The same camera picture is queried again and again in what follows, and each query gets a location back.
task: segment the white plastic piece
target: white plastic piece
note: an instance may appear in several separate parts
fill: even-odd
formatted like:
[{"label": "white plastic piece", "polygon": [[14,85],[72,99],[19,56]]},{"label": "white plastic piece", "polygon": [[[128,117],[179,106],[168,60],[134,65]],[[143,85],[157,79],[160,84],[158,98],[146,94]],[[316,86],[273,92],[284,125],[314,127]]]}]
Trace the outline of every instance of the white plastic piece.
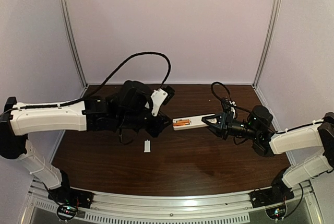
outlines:
[{"label": "white plastic piece", "polygon": [[[185,130],[185,129],[192,129],[192,128],[200,128],[200,127],[206,127],[208,126],[202,121],[203,117],[206,116],[212,116],[212,114],[206,114],[206,115],[199,115],[199,116],[192,116],[192,117],[184,117],[184,118],[178,118],[173,119],[173,128],[175,131],[178,130]],[[211,123],[216,123],[216,119],[209,120]]]},{"label": "white plastic piece", "polygon": [[[26,105],[33,104],[18,102],[14,108]],[[13,119],[10,123],[16,136],[50,130],[85,131],[87,126],[83,110],[85,110],[83,101],[67,107],[13,110],[11,112]]]},{"label": "white plastic piece", "polygon": [[304,162],[289,167],[282,178],[284,184],[291,188],[323,172],[332,170],[333,168],[323,153],[324,149],[322,148]]},{"label": "white plastic piece", "polygon": [[22,164],[30,174],[40,179],[47,188],[55,189],[61,186],[62,175],[58,168],[52,166],[45,158],[40,155],[33,147],[32,143],[27,140],[26,154],[20,155],[16,160]]},{"label": "white plastic piece", "polygon": [[[162,90],[161,88],[154,92],[151,95],[152,101],[153,101],[153,109],[152,109],[152,115],[157,116],[160,110],[161,105],[167,98],[168,93]],[[147,102],[145,105],[146,108],[150,108],[149,103]]]},{"label": "white plastic piece", "polygon": [[269,145],[276,155],[300,148],[322,147],[323,143],[321,142],[318,127],[319,125],[316,124],[291,132],[285,131],[284,134],[275,134],[271,138]]},{"label": "white plastic piece", "polygon": [[144,152],[151,152],[151,141],[148,139],[144,142]]},{"label": "white plastic piece", "polygon": [[[234,101],[230,101],[230,104],[231,104],[231,105],[236,105]],[[231,107],[231,112],[232,112],[233,115],[234,115],[233,118],[235,118],[236,114],[235,114],[235,108],[234,108],[234,107]]]}]

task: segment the black bracket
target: black bracket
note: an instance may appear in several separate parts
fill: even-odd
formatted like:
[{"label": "black bracket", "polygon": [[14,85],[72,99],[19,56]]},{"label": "black bracket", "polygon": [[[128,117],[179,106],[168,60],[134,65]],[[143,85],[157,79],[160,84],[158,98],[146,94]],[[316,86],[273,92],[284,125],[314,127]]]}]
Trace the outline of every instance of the black bracket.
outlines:
[{"label": "black bracket", "polygon": [[223,136],[224,133],[227,133],[227,126],[225,124],[226,113],[218,113],[210,116],[202,117],[202,122],[208,125],[208,129],[213,132],[217,137],[223,137],[226,139],[227,136]]},{"label": "black bracket", "polygon": [[318,127],[318,132],[324,146],[324,156],[334,168],[334,113],[326,113],[324,122]]},{"label": "black bracket", "polygon": [[[294,194],[290,190],[286,192],[284,196],[286,196],[286,200],[294,198]],[[249,197],[253,208],[264,207],[283,202],[283,198],[278,198],[272,187],[252,191],[249,193]]]},{"label": "black bracket", "polygon": [[48,198],[73,207],[90,208],[94,194],[89,191],[78,190],[69,186],[68,175],[61,170],[62,185],[56,189],[48,190]]}]

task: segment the small white object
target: small white object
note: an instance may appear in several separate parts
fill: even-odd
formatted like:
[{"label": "small white object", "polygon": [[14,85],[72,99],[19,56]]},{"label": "small white object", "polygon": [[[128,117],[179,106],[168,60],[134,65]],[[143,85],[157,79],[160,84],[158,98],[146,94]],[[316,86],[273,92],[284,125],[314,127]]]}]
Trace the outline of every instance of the small white object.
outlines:
[{"label": "small white object", "polygon": [[151,152],[151,141],[148,139],[144,142],[144,152]]}]

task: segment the black cable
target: black cable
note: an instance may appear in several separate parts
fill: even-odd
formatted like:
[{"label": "black cable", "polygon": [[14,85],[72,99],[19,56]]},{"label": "black cable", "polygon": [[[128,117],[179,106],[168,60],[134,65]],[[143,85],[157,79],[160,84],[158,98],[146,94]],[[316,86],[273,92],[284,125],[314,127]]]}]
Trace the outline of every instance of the black cable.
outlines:
[{"label": "black cable", "polygon": [[301,202],[302,202],[302,200],[303,200],[303,197],[304,197],[304,189],[303,189],[303,187],[302,187],[302,185],[301,185],[300,183],[299,183],[298,185],[300,186],[300,188],[301,188],[301,190],[302,190],[302,196],[301,196],[301,198],[300,198],[300,200],[299,200],[297,206],[296,206],[290,213],[288,213],[286,216],[284,216],[284,219],[285,219],[285,218],[288,218],[290,215],[292,215],[292,214],[297,210],[297,208],[299,207],[299,205],[301,204]]},{"label": "black cable", "polygon": [[[321,123],[323,123],[323,121],[317,121],[314,124],[321,124]],[[302,127],[306,127],[306,126],[312,126],[312,125],[313,125],[313,123],[308,123],[308,124],[305,124],[305,125],[296,126],[294,128],[288,129],[287,132],[290,132],[290,131],[293,131],[293,130],[296,130],[296,129],[299,129],[299,128],[302,128]],[[276,132],[276,133],[277,134],[285,134],[285,131]]]},{"label": "black cable", "polygon": [[[213,87],[214,85],[220,85],[220,86],[222,86],[222,87],[225,89],[225,91],[228,93],[229,98],[230,98],[230,101],[233,101],[233,100],[232,100],[232,97],[231,97],[231,92],[230,92],[230,90],[227,88],[227,86],[225,86],[223,83],[221,83],[221,82],[219,82],[219,81],[215,81],[214,83],[212,83],[212,84],[211,84],[211,87]],[[221,98],[220,98],[216,93],[213,93],[213,95],[214,95],[218,100],[221,100]]]},{"label": "black cable", "polygon": [[[167,61],[167,64],[168,64],[168,70],[167,70],[167,73],[160,85],[159,88],[161,88],[163,86],[163,84],[166,82],[167,78],[169,77],[169,74],[171,72],[171,68],[172,68],[172,65],[171,65],[171,62],[170,60],[168,59],[168,57],[166,55],[164,55],[163,53],[158,53],[158,52],[141,52],[141,53],[135,53],[131,56],[129,56],[127,59],[125,59],[123,62],[121,62],[119,64],[119,66],[114,70],[112,71],[108,76],[107,78],[104,80],[104,82],[102,82],[101,85],[98,86],[97,89],[95,89],[93,92],[89,93],[88,95],[80,98],[80,99],[76,99],[76,100],[72,100],[72,101],[69,101],[69,102],[65,102],[65,103],[61,103],[61,104],[49,104],[49,105],[27,105],[25,107],[20,107],[20,109],[38,109],[38,108],[58,108],[58,107],[66,107],[66,106],[69,106],[69,105],[73,105],[75,103],[78,103],[78,102],[81,102],[85,99],[88,99],[90,98],[92,95],[96,94],[98,91],[100,91],[102,89],[102,87],[104,87],[104,85],[110,80],[110,78],[112,76],[114,76],[114,74],[116,74],[118,72],[119,69],[122,68],[122,66],[125,65],[125,63],[127,63],[129,60],[131,60],[132,58],[134,57],[137,57],[137,56],[142,56],[142,55],[158,55],[162,58],[164,58],[166,61]],[[9,110],[7,110],[6,112],[3,112],[2,114],[0,114],[0,117],[3,116],[5,113],[8,113],[8,112],[11,112],[13,110],[19,110],[19,108],[11,108]]]},{"label": "black cable", "polygon": [[236,138],[237,138],[237,137],[235,137],[235,136],[233,137],[233,142],[234,142],[234,144],[236,144],[237,146],[238,146],[238,145],[241,145],[241,144],[243,144],[243,143],[245,143],[246,141],[248,141],[248,139],[243,139],[241,142],[238,142],[238,143],[237,143],[236,140],[235,140]]},{"label": "black cable", "polygon": [[47,193],[50,195],[51,199],[60,207],[61,204],[56,201],[56,199],[53,197],[53,195],[51,194],[50,190],[48,189],[48,187],[43,183],[44,187],[45,187],[45,190],[47,191]]}]

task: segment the aluminum frame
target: aluminum frame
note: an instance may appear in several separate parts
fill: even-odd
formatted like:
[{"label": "aluminum frame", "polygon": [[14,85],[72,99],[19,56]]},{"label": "aluminum frame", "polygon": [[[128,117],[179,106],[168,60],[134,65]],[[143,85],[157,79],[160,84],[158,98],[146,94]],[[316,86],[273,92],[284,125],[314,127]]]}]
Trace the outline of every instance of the aluminum frame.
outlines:
[{"label": "aluminum frame", "polygon": [[60,4],[61,4],[66,35],[67,35],[67,39],[68,39],[69,48],[71,50],[71,54],[72,54],[72,57],[73,57],[74,65],[75,65],[75,68],[77,70],[81,86],[83,88],[86,88],[88,84],[87,84],[85,75],[83,73],[84,71],[82,69],[82,65],[81,65],[81,62],[80,62],[80,59],[79,59],[78,50],[77,50],[77,47],[76,47],[76,44],[75,44],[74,34],[73,34],[73,30],[72,30],[72,26],[71,26],[71,22],[70,22],[70,17],[69,17],[69,12],[68,12],[67,1],[66,0],[59,0],[59,1],[60,1]]},{"label": "aluminum frame", "polygon": [[[304,198],[307,202],[309,214],[313,224],[323,224],[323,219],[314,195],[310,181],[302,183]],[[207,221],[214,223],[215,220],[239,217],[246,220],[250,212],[264,210],[265,208],[252,208],[248,193],[250,191],[207,195],[207,196],[184,196],[184,197],[155,197],[134,196],[93,192],[94,198],[90,209],[80,208],[77,219],[91,221],[92,223],[103,222],[102,218],[113,218],[124,221],[137,220],[147,223],[177,223]],[[294,188],[295,198],[301,196],[299,186]],[[22,213],[21,224],[30,224],[34,208],[54,212],[56,204],[47,198],[47,191],[43,184],[34,179]]]},{"label": "aluminum frame", "polygon": [[273,0],[273,2],[272,2],[272,9],[271,9],[271,15],[270,15],[270,20],[269,20],[268,31],[267,31],[267,35],[266,35],[266,39],[265,39],[265,44],[264,44],[264,47],[263,47],[263,50],[262,50],[262,55],[261,55],[259,67],[257,69],[256,76],[255,76],[254,83],[253,83],[254,88],[257,88],[257,86],[260,82],[260,78],[261,78],[261,75],[262,75],[267,57],[268,57],[268,53],[269,53],[270,45],[271,45],[271,42],[272,42],[276,22],[277,22],[277,19],[278,19],[279,10],[280,10],[280,7],[281,7],[281,2],[282,2],[282,0]]}]

